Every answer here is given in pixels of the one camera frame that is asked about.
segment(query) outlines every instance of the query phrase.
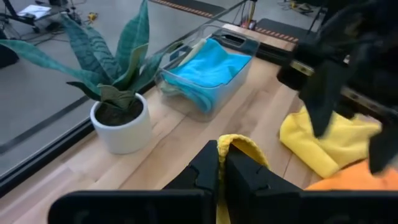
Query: gray floor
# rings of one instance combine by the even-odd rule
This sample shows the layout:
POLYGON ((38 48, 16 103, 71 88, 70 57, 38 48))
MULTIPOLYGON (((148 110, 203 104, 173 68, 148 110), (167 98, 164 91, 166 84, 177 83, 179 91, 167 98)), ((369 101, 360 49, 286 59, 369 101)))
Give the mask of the gray floor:
MULTIPOLYGON (((239 0, 202 0, 211 4, 229 8, 239 0)), ((33 0, 11 0, 16 11, 22 10, 33 0)), ((109 48, 115 50, 119 34, 124 24, 137 14, 141 0, 87 0, 85 4, 78 5, 78 12, 82 16, 89 12, 97 12, 98 19, 93 26, 102 33, 107 40, 109 48)), ((238 9, 224 16, 222 19, 232 22, 238 9)), ((308 29, 313 15, 303 16, 294 11, 283 11, 276 0, 259 1, 254 14, 255 19, 268 18, 290 24, 292 26, 308 29)), ((173 40, 208 21, 208 18, 189 14, 172 9, 160 4, 149 3, 150 19, 150 47, 149 54, 161 49, 173 40)), ((13 22, 13 28, 24 37, 31 37, 32 29, 24 24, 13 22)), ((12 29, 7 29, 16 36, 12 29)), ((57 39, 67 40, 65 35, 57 39)), ((77 60, 66 42, 50 40, 39 45, 53 58, 73 68, 78 68, 77 60)), ((65 82, 71 77, 56 72, 39 68, 31 63, 20 60, 0 70, 0 144, 4 144, 17 135, 23 133, 37 123, 43 121, 62 108, 81 98, 83 94, 65 82)), ((54 139, 73 128, 88 117, 92 102, 87 102, 61 120, 53 123, 47 129, 19 144, 13 150, 0 155, 0 175, 5 173, 18 162, 23 161, 38 149, 51 143, 54 139)))

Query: plant leaf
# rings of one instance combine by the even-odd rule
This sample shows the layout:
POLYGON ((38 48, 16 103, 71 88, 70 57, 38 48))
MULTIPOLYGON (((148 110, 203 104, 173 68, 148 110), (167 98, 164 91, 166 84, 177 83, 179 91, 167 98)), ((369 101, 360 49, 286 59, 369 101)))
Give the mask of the plant leaf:
POLYGON ((145 59, 145 52, 147 52, 148 44, 141 45, 131 52, 129 69, 120 76, 113 86, 119 90, 125 90, 131 85, 135 75, 139 75, 139 69, 145 59))
POLYGON ((161 53, 155 54, 149 61, 146 63, 141 74, 135 78, 132 85, 128 88, 129 90, 138 91, 149 82, 153 80, 155 74, 159 68, 160 63, 162 62, 162 58, 165 54, 173 52, 175 49, 179 48, 182 44, 182 41, 178 41, 170 45, 165 51, 161 53))
POLYGON ((69 36, 70 47, 75 53, 80 67, 84 70, 101 74, 103 78, 101 83, 109 83, 109 78, 105 75, 100 62, 94 56, 86 32, 69 16, 61 14, 61 18, 64 30, 69 36))
POLYGON ((83 93, 85 93, 86 96, 88 96, 92 100, 101 101, 101 97, 98 94, 92 92, 84 83, 67 82, 67 84, 79 88, 81 91, 83 91, 83 93))
POLYGON ((116 51, 122 73, 127 71, 130 62, 130 54, 133 49, 149 42, 149 18, 147 0, 142 0, 139 14, 131 19, 124 27, 116 51))
POLYGON ((27 42, 21 40, 0 40, 0 44, 15 51, 15 53, 17 53, 19 56, 34 63, 35 65, 43 68, 58 70, 81 80, 92 92, 99 94, 96 84, 101 83, 101 79, 97 73, 68 68, 52 59, 32 44, 28 44, 27 42))
POLYGON ((107 76, 114 82, 121 75, 121 67, 118 61, 113 57, 105 40, 97 30, 88 26, 87 34, 94 56, 99 61, 107 76))
POLYGON ((101 90, 101 101, 117 106, 121 110, 127 111, 131 103, 136 99, 133 91, 119 91, 110 85, 98 85, 101 90))

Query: yellow cloth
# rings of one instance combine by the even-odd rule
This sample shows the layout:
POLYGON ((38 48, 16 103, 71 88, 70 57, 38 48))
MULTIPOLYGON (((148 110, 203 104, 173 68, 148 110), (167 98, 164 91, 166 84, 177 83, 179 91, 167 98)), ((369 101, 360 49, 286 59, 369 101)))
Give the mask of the yellow cloth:
POLYGON ((229 220, 228 208, 226 206, 224 198, 224 174, 225 174, 225 159, 229 150, 229 145, 233 144, 239 150, 244 152, 250 158, 255 160, 261 165, 266 166, 269 169, 269 164, 264 153, 259 149, 259 147, 246 136, 240 134, 225 134, 220 136, 218 139, 218 160, 220 162, 220 168, 218 172, 218 177, 220 179, 220 193, 219 200, 217 204, 217 221, 219 224, 231 223, 229 220))
POLYGON ((313 136, 308 112, 288 115, 280 127, 280 141, 323 178, 344 166, 368 157, 369 138, 381 130, 380 125, 361 121, 357 116, 346 119, 333 112, 328 131, 321 139, 313 136))

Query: blue towel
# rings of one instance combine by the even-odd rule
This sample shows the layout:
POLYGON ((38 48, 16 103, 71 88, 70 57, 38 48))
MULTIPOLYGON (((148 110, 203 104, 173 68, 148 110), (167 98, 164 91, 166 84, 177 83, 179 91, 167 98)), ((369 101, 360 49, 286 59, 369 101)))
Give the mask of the blue towel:
POLYGON ((169 71, 178 77, 164 73, 164 78, 208 113, 222 100, 225 85, 250 59, 247 55, 229 54, 217 41, 208 39, 191 60, 169 71))

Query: wooden table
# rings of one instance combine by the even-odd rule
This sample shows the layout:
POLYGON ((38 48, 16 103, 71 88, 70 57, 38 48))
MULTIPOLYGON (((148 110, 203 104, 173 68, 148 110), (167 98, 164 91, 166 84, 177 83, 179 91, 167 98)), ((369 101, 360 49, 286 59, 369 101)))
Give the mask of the wooden table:
MULTIPOLYGON (((294 46, 250 30, 226 28, 291 50, 294 46)), ((254 58, 246 83, 209 123, 199 123, 160 103, 153 88, 145 94, 154 137, 134 154, 107 152, 95 133, 62 154, 0 199, 1 223, 46 223, 50 205, 82 189, 161 189, 210 139, 222 134, 249 136, 265 152, 277 175, 306 187, 320 178, 281 145, 278 132, 288 113, 301 107, 297 93, 279 83, 279 66, 254 58)))

